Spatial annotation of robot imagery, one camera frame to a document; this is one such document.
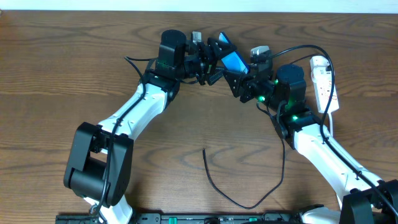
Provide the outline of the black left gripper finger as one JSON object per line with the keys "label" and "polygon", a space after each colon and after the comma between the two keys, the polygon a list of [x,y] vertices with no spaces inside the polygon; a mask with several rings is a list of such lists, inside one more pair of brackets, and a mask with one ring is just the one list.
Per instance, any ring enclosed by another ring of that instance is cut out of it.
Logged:
{"label": "black left gripper finger", "polygon": [[213,73],[209,74],[208,78],[206,79],[207,84],[209,86],[212,86],[222,77],[223,77],[223,69],[217,68]]}
{"label": "black left gripper finger", "polygon": [[210,61],[219,61],[237,49],[234,44],[222,42],[212,37],[208,38],[207,44],[210,48]]}

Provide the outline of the blue Galaxy smartphone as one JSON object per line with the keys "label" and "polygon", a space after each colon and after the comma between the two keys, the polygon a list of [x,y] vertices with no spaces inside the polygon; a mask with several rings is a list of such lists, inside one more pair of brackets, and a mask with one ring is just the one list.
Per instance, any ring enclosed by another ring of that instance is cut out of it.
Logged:
{"label": "blue Galaxy smartphone", "polygon": [[227,70],[245,74],[249,73],[249,65],[243,60],[237,50],[222,58],[221,61]]}

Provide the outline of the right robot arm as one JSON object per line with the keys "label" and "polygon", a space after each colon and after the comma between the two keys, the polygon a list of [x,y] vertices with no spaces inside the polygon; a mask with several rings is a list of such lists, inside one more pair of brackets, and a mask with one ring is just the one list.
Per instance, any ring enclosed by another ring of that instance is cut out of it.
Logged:
{"label": "right robot arm", "polygon": [[281,66],[275,75],[269,62],[252,73],[224,71],[235,97],[257,98],[275,111],[272,124],[281,139],[306,157],[331,185],[340,210],[313,205],[299,211],[301,223],[397,223],[397,181],[383,181],[334,140],[321,119],[305,104],[302,67]]}

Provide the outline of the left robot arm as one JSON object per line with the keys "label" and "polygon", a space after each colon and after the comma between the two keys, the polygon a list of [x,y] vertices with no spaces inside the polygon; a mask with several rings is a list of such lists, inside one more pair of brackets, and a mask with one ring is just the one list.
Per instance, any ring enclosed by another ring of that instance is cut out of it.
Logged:
{"label": "left robot arm", "polygon": [[95,223],[129,223],[133,214],[125,191],[131,176],[134,142],[144,128],[174,100],[181,83],[212,85],[221,78],[217,63],[236,46],[226,40],[188,39],[179,30],[161,35],[159,53],[139,72],[135,94],[110,117],[77,128],[63,184],[90,205]]}

